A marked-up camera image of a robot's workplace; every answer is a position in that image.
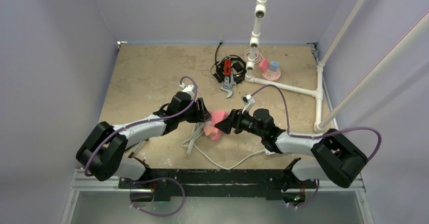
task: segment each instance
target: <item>coiled black cable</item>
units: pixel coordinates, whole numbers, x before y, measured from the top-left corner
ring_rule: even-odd
[[[214,54],[214,64],[210,68],[210,73],[216,78],[216,80],[218,80],[218,82],[223,82],[225,77],[224,75],[225,58],[223,58],[221,61],[217,61],[218,50],[222,44],[223,42],[219,43],[218,48],[216,49],[216,52]],[[241,83],[242,81],[244,81],[244,77],[246,75],[246,62],[238,55],[230,55],[230,57],[231,57],[231,66],[233,68],[235,68],[234,63],[240,63],[242,65],[241,67],[242,70],[241,71],[236,70],[236,73],[234,73],[234,81],[236,83]],[[215,73],[212,73],[213,67],[216,68]]]

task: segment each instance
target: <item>pink object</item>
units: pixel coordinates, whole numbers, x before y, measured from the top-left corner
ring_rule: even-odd
[[[268,81],[277,81],[281,76],[280,68],[277,68],[277,71],[271,71],[268,69],[266,72],[262,72],[261,74],[262,77]]]
[[[210,137],[210,140],[217,141],[221,138],[222,131],[214,127],[215,124],[221,122],[228,117],[227,111],[210,111],[211,125],[204,126],[204,134]]]
[[[259,69],[261,70],[262,73],[267,72],[269,66],[270,66],[270,63],[266,58],[263,58],[259,63]]]

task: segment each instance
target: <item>wooden table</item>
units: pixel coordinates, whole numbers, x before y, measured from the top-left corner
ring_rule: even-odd
[[[222,46],[218,58],[236,54],[243,56],[246,46]],[[226,99],[221,84],[210,74],[216,46],[134,46],[122,45],[112,75],[100,121],[122,124],[139,120],[169,103],[181,91],[179,80],[191,76],[198,84],[198,96],[204,98],[208,110],[242,108],[240,96],[253,93],[262,85],[244,81],[233,88],[234,94]],[[282,76],[278,82],[306,89],[316,89],[316,66],[309,47],[262,47],[261,53],[269,61],[280,63]],[[254,75],[260,77],[258,65]],[[293,132],[313,133],[315,100],[311,96],[283,91],[289,108],[290,129]],[[257,108],[267,108],[276,125],[286,128],[283,102],[274,88],[266,88],[256,96]],[[326,101],[323,115],[327,115]],[[193,124],[183,122],[162,137],[151,138],[136,153],[151,167],[159,168],[217,168],[196,149],[190,156],[181,143],[190,136]],[[229,167],[252,152],[263,149],[260,138],[247,132],[223,135],[218,142],[201,136],[196,145],[218,164]],[[298,154],[253,156],[237,168],[284,168]]]

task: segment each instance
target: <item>robotic hand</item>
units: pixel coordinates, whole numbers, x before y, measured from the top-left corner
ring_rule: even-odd
[[[175,130],[180,122],[206,122],[211,118],[203,99],[195,100],[195,87],[193,84],[186,87],[183,84],[183,90],[177,92],[169,104],[143,120],[122,125],[98,123],[77,152],[76,160],[84,166],[89,163],[85,169],[99,181],[105,181],[112,176],[139,180],[149,166],[136,158],[123,158],[126,149],[149,138],[168,134]],[[106,142],[109,145],[97,151],[109,137]]]
[[[290,184],[309,179],[331,180],[336,185],[348,188],[368,162],[368,158],[343,134],[330,129],[325,134],[291,134],[274,124],[267,109],[256,109],[253,116],[249,110],[255,103],[251,95],[242,97],[244,107],[233,109],[228,118],[217,123],[216,128],[226,134],[243,130],[261,137],[268,152],[300,153],[313,156],[313,160],[295,158],[284,170],[286,191]]]

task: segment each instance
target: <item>blue cube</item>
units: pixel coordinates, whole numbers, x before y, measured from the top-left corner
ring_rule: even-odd
[[[270,62],[270,67],[268,69],[270,71],[277,71],[278,68],[279,68],[279,63],[272,61],[272,62]]]

